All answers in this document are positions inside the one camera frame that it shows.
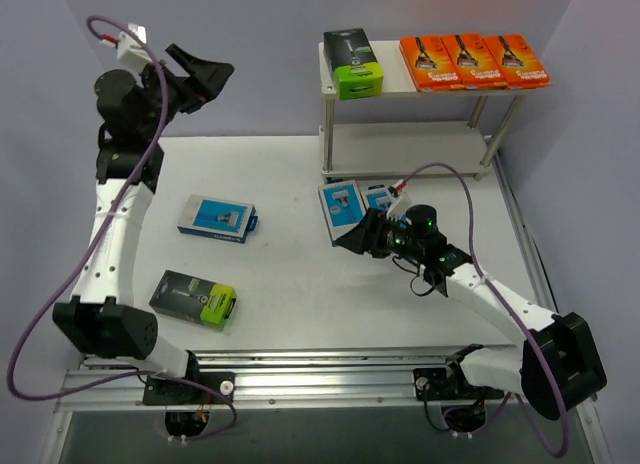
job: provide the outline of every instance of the screw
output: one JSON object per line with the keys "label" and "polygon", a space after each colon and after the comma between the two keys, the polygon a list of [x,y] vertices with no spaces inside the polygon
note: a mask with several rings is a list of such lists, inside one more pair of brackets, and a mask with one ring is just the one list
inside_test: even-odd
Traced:
{"label": "screw", "polygon": [[223,396],[230,396],[231,393],[233,392],[233,382],[231,381],[222,381],[222,383],[220,384],[220,393]]}
{"label": "screw", "polygon": [[424,391],[429,389],[429,379],[426,377],[419,377],[416,379],[416,388]]}

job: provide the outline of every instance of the gray wall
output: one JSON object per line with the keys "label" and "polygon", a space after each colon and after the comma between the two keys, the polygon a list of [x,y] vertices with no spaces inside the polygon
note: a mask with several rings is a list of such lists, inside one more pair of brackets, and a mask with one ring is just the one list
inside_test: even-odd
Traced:
{"label": "gray wall", "polygon": [[597,402],[616,463],[638,462],[640,0],[573,0],[502,153],[561,310],[591,325],[609,377]]}
{"label": "gray wall", "polygon": [[[102,66],[63,0],[0,0],[0,368],[18,335],[66,277],[91,231],[93,81]],[[60,388],[77,355],[50,315],[18,367],[34,393]],[[53,403],[20,402],[0,386],[3,462],[37,461]]]}
{"label": "gray wall", "polygon": [[[181,118],[168,135],[315,134],[320,124],[317,44],[322,32],[364,27],[371,39],[415,33],[521,32],[544,49],[570,0],[66,0],[79,22],[105,13],[148,27],[151,44],[231,62],[216,104]],[[103,64],[113,56],[93,41]],[[485,130],[504,103],[490,103]],[[460,98],[342,103],[339,121],[466,118]]]}

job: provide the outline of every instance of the purple cable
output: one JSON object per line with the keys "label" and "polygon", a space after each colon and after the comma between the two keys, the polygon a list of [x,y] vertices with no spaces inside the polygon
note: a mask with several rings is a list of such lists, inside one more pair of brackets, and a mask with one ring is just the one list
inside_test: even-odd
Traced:
{"label": "purple cable", "polygon": [[[496,412],[494,412],[490,417],[486,417],[487,415],[487,410],[485,409],[485,421],[484,424],[482,426],[480,426],[478,429],[476,429],[473,432],[470,432],[469,434],[475,436],[476,434],[478,434],[479,432],[482,431],[486,431],[489,427],[491,427],[491,425],[496,421],[496,418],[502,414],[502,411],[504,410],[504,408],[507,405],[507,402],[509,402],[509,398],[511,397],[511,393],[507,392],[504,396],[504,398],[502,399],[502,402],[500,403],[500,405],[498,406],[498,409],[496,409]],[[447,423],[447,416],[449,415],[449,413],[457,411],[458,409],[467,409],[466,407],[450,407],[449,409],[447,409],[446,411],[444,411],[442,413],[442,419],[444,419],[445,424]]]}
{"label": "purple cable", "polygon": [[[80,275],[80,273],[82,272],[83,267],[85,266],[85,264],[89,261],[89,259],[93,255],[94,251],[96,250],[96,248],[100,244],[100,241],[102,240],[102,238],[104,237],[105,233],[107,232],[107,229],[111,225],[111,222],[113,220],[113,214],[115,213],[115,211],[117,211],[118,206],[120,205],[120,202],[122,201],[122,198],[126,194],[127,190],[131,186],[132,182],[142,172],[142,169],[143,169],[144,165],[149,160],[149,157],[151,156],[151,154],[153,153],[153,151],[157,147],[158,140],[160,139],[160,135],[162,134],[162,131],[164,130],[164,126],[166,125],[166,121],[167,121],[167,113],[168,113],[168,106],[169,106],[169,92],[168,92],[168,89],[167,89],[167,80],[165,78],[164,72],[162,71],[162,66],[160,65],[160,61],[155,56],[153,51],[151,51],[151,49],[144,42],[142,42],[140,40],[140,38],[135,33],[131,32],[127,28],[127,26],[125,26],[125,25],[123,25],[123,24],[121,24],[121,23],[119,23],[117,21],[114,21],[112,19],[109,19],[107,17],[104,17],[104,16],[99,16],[99,15],[89,16],[87,18],[87,21],[86,21],[87,22],[87,27],[89,28],[89,31],[91,32],[91,34],[93,34],[97,39],[102,40],[102,36],[93,28],[93,23],[95,21],[99,21],[99,22],[104,22],[104,23],[110,24],[113,27],[119,29],[120,31],[126,33],[127,35],[129,35],[129,37],[131,37],[134,41],[136,41],[136,43],[142,49],[144,49],[144,51],[149,55],[149,57],[151,58],[151,61],[153,63],[153,67],[154,67],[154,69],[155,69],[155,71],[156,71],[156,73],[158,75],[158,81],[160,83],[160,94],[161,94],[161,98],[162,98],[162,105],[161,105],[161,109],[160,109],[160,118],[158,120],[158,127],[156,129],[156,132],[154,133],[154,135],[151,138],[151,141],[149,143],[149,147],[144,152],[144,154],[140,158],[140,161],[136,164],[136,166],[133,169],[133,171],[131,171],[131,174],[129,175],[129,177],[127,178],[125,183],[122,185],[122,188],[118,192],[118,195],[116,196],[116,198],[113,200],[113,203],[111,204],[111,208],[109,209],[109,212],[105,217],[105,220],[103,221],[102,225],[100,226],[100,229],[98,229],[98,232],[96,233],[95,237],[91,240],[91,243],[87,247],[87,250],[85,251],[85,253],[80,258],[80,262],[78,262],[78,265],[75,267],[75,269],[73,269],[73,271],[71,272],[69,277],[67,277],[64,280],[64,282],[60,285],[60,287],[58,289],[56,289],[56,291],[49,297],[49,299],[47,299],[45,304],[36,313],[36,315],[33,317],[33,319],[31,319],[31,321],[27,325],[27,327],[24,330],[24,332],[18,338],[18,342],[16,343],[16,346],[13,349],[13,352],[11,353],[11,357],[9,358],[9,364],[7,366],[7,388],[9,389],[9,392],[14,397],[16,397],[18,399],[25,400],[25,401],[36,401],[37,402],[37,401],[48,401],[50,399],[59,399],[59,398],[64,397],[64,396],[68,396],[69,394],[74,394],[76,392],[84,391],[86,389],[90,389],[92,387],[96,387],[96,386],[99,386],[101,384],[105,384],[107,382],[115,381],[117,379],[124,379],[126,377],[131,377],[131,376],[136,376],[136,375],[141,376],[141,375],[152,375],[152,374],[154,374],[151,371],[124,372],[122,374],[117,374],[115,376],[109,376],[109,377],[105,377],[103,379],[98,379],[96,381],[90,382],[88,384],[84,384],[82,386],[74,387],[72,389],[66,389],[64,391],[59,391],[59,392],[55,392],[55,393],[52,393],[52,394],[44,394],[44,395],[26,394],[26,393],[20,391],[16,387],[16,383],[15,383],[15,371],[16,371],[16,366],[17,366],[17,363],[18,363],[18,358],[20,357],[20,353],[22,352],[22,349],[24,348],[24,345],[27,342],[27,339],[29,338],[29,336],[33,332],[33,330],[36,327],[36,325],[38,324],[38,322],[46,314],[46,312],[51,308],[51,306],[53,306],[55,304],[55,302],[62,295],[62,293]],[[198,390],[200,390],[202,392],[206,392],[207,394],[209,394],[211,396],[214,396],[217,399],[219,399],[220,401],[224,402],[229,407],[229,409],[231,410],[231,413],[232,413],[233,417],[232,417],[232,420],[231,420],[231,422],[229,424],[227,424],[227,425],[225,425],[225,426],[223,426],[223,427],[221,427],[219,429],[215,429],[213,431],[210,431],[210,432],[207,432],[207,433],[203,433],[203,434],[201,434],[199,436],[194,436],[194,437],[190,438],[190,440],[202,439],[202,438],[205,438],[205,437],[212,436],[214,434],[218,434],[218,433],[220,433],[222,431],[225,431],[225,430],[229,429],[230,427],[232,427],[236,423],[236,421],[238,419],[238,414],[237,414],[237,411],[236,411],[235,407],[233,406],[233,404],[231,403],[231,401],[229,399],[227,399],[225,396],[223,396],[219,392],[216,392],[213,389],[210,389],[210,388],[208,388],[206,386],[198,384],[197,382],[189,381],[187,379],[168,376],[168,375],[164,375],[164,374],[162,374],[161,377],[163,379],[167,379],[167,380],[170,380],[170,381],[174,381],[174,382],[178,382],[178,383],[181,383],[181,384],[185,384],[185,385],[191,386],[191,387],[193,387],[195,389],[198,389]]]}
{"label": "purple cable", "polygon": [[[430,167],[443,167],[447,169],[453,175],[456,176],[456,178],[458,179],[458,181],[460,181],[460,184],[462,185],[462,189],[464,190],[464,194],[467,198],[467,204],[469,206],[469,254],[471,255],[473,267],[476,269],[478,276],[480,278],[483,278],[485,274],[482,271],[482,268],[480,267],[480,263],[478,262],[478,257],[476,255],[476,250],[474,246],[473,232],[475,227],[475,214],[473,212],[473,202],[471,200],[471,192],[469,191],[469,186],[467,186],[467,183],[464,182],[464,179],[462,178],[460,173],[456,171],[453,167],[451,167],[449,164],[445,164],[442,162],[432,162],[432,163],[420,166],[411,174],[409,174],[403,180],[403,184],[406,185],[410,179],[414,178],[417,174],[419,174],[420,172]],[[542,354],[542,350],[540,349],[540,346],[538,346],[538,343],[535,341],[533,335],[531,334],[531,331],[527,329],[527,326],[524,324],[524,322],[522,322],[522,319],[520,319],[520,316],[518,316],[518,314],[513,310],[511,305],[507,302],[507,300],[496,288],[496,286],[493,285],[490,279],[486,279],[484,283],[487,285],[489,289],[491,289],[491,292],[493,292],[493,294],[500,301],[500,303],[505,308],[509,316],[511,316],[511,318],[515,321],[516,325],[520,328],[525,338],[531,345],[531,349],[533,350],[533,353],[535,354],[536,358],[540,362],[540,366],[542,367],[544,375],[549,380],[549,385],[551,386],[553,397],[555,398],[556,405],[558,406],[558,411],[560,413],[560,423],[562,425],[562,443],[560,444],[560,448],[558,450],[551,449],[551,447],[549,446],[549,442],[544,437],[542,430],[535,423],[535,421],[533,421],[533,419],[529,419],[529,423],[531,424],[533,431],[538,436],[538,439],[540,440],[540,442],[542,443],[546,451],[553,457],[558,457],[558,458],[563,457],[569,449],[569,416],[567,415],[567,408],[564,404],[564,400],[562,399],[562,394],[560,392],[560,388],[558,387],[558,383],[556,382],[556,379],[553,376],[553,372],[549,367],[549,363],[544,358]],[[518,400],[521,400],[521,398],[518,395],[516,395],[516,398],[518,398]]]}

